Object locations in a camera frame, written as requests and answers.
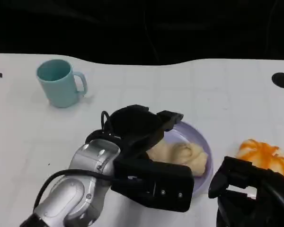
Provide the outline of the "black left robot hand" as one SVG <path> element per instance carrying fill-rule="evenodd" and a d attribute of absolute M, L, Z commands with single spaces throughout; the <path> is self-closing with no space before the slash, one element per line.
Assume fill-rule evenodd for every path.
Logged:
<path fill-rule="evenodd" d="M 181 113 L 161 111 L 152 113 L 142 105 L 130 105 L 113 112 L 103 129 L 121 138 L 125 148 L 121 151 L 124 158 L 137 158 L 157 145 L 183 119 Z"/>

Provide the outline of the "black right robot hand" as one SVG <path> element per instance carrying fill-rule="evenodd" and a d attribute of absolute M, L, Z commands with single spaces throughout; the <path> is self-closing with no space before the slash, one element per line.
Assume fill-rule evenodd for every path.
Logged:
<path fill-rule="evenodd" d="M 218 227 L 284 227 L 284 176 L 225 157 L 209 187 Z"/>

